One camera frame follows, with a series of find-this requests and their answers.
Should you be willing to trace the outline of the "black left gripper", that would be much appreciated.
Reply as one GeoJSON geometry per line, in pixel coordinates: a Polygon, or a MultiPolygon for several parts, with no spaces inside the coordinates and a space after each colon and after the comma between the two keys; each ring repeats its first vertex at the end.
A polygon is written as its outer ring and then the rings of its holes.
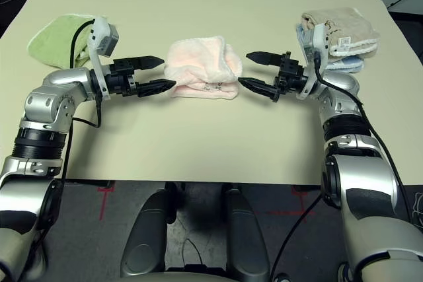
{"type": "Polygon", "coordinates": [[[164,60],[156,56],[142,56],[114,59],[109,65],[110,73],[105,76],[110,94],[121,94],[123,97],[137,95],[139,98],[153,96],[168,91],[176,85],[176,81],[156,79],[148,83],[135,82],[135,70],[153,69],[164,64],[164,60]]]}

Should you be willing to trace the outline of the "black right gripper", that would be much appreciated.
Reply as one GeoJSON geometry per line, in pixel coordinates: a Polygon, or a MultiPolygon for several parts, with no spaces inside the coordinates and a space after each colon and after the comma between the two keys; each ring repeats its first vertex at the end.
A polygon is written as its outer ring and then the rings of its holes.
{"type": "Polygon", "coordinates": [[[262,96],[273,96],[278,101],[281,94],[301,92],[306,83],[303,67],[298,60],[290,58],[291,52],[282,55],[270,52],[251,52],[246,58],[260,65],[278,66],[278,74],[274,78],[273,86],[252,77],[239,77],[238,82],[250,91],[262,96]]]}

